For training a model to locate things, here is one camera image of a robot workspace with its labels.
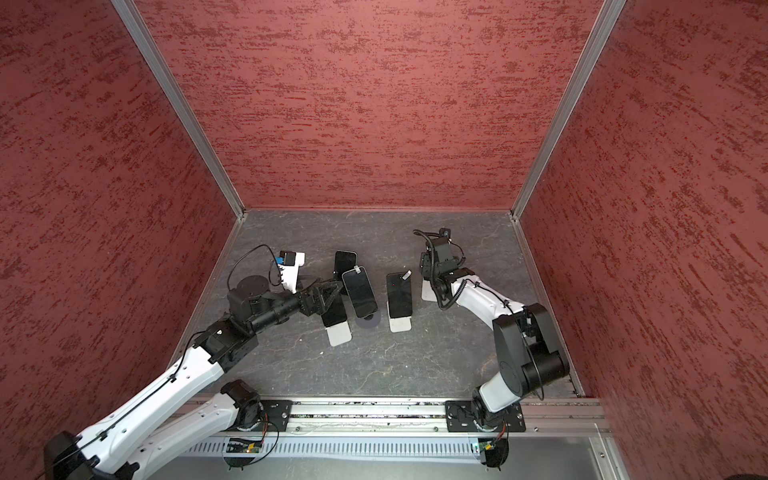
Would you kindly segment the white phone stand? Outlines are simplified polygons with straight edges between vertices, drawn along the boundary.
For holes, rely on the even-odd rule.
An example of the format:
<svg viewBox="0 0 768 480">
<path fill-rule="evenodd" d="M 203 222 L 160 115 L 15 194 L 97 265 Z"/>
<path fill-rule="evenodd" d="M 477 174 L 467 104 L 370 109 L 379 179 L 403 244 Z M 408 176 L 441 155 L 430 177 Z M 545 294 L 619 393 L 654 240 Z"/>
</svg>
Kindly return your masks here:
<svg viewBox="0 0 768 480">
<path fill-rule="evenodd" d="M 432 288 L 432 284 L 428 280 L 422 281 L 421 298 L 426 302 L 436 302 L 437 297 Z"/>
<path fill-rule="evenodd" d="M 392 333 L 406 332 L 412 328 L 413 307 L 409 302 L 389 302 L 387 305 L 389 328 Z"/>
</svg>

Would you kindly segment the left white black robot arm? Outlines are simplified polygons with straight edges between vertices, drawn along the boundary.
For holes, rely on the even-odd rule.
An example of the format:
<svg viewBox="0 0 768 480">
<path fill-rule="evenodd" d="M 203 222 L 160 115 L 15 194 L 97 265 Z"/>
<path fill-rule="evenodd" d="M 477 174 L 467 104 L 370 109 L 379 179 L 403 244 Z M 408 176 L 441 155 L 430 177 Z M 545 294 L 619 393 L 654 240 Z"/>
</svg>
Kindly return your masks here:
<svg viewBox="0 0 768 480">
<path fill-rule="evenodd" d="M 291 316 L 321 315 L 343 288 L 315 280 L 296 291 L 274 291 L 251 275 L 227 293 L 228 311 L 205 330 L 166 372 L 122 406 L 79 434 L 63 431 L 44 447 L 45 479 L 144 479 L 196 443 L 228 427 L 268 432 L 260 395 L 242 380 L 176 421 L 171 416 L 204 387 L 254 350 L 258 336 Z"/>
</svg>

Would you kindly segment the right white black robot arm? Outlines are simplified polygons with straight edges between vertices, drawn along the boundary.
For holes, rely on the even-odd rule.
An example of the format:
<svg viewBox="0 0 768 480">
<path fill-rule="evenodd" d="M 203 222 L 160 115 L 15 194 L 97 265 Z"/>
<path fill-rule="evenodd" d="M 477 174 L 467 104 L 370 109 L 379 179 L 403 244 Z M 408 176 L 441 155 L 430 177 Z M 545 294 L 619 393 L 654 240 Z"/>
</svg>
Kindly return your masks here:
<svg viewBox="0 0 768 480">
<path fill-rule="evenodd" d="M 545 400 L 545 387 L 569 375 L 555 321 L 542 304 L 514 301 L 481 280 L 466 266 L 463 252 L 454 254 L 449 229 L 413 234 L 425 243 L 422 298 L 441 310 L 462 307 L 493 332 L 498 372 L 474 390 L 468 415 L 477 429 L 497 432 L 513 405 L 531 395 Z"/>
</svg>

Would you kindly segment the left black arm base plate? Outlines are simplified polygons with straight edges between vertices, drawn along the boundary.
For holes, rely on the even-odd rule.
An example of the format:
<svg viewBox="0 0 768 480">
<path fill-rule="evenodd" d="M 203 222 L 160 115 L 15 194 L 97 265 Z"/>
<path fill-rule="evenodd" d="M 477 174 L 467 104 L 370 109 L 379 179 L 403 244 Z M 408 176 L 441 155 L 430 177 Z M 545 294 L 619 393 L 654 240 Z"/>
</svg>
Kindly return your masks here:
<svg viewBox="0 0 768 480">
<path fill-rule="evenodd" d="M 294 402 L 287 399 L 252 400 L 237 405 L 234 420 L 224 431 L 262 435 L 266 430 L 276 429 L 283 433 L 287 430 L 293 405 Z"/>
</svg>

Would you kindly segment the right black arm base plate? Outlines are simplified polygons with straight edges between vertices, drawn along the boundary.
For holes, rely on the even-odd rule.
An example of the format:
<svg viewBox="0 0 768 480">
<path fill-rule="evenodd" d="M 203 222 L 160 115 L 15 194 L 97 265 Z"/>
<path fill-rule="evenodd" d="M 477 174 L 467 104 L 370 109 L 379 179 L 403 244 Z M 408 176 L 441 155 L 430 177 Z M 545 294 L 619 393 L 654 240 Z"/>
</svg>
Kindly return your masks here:
<svg viewBox="0 0 768 480">
<path fill-rule="evenodd" d="M 447 429 L 451 433 L 498 434 L 505 427 L 508 432 L 526 431 L 525 419 L 519 403 L 499 412 L 486 411 L 479 400 L 449 400 L 445 402 Z"/>
</svg>

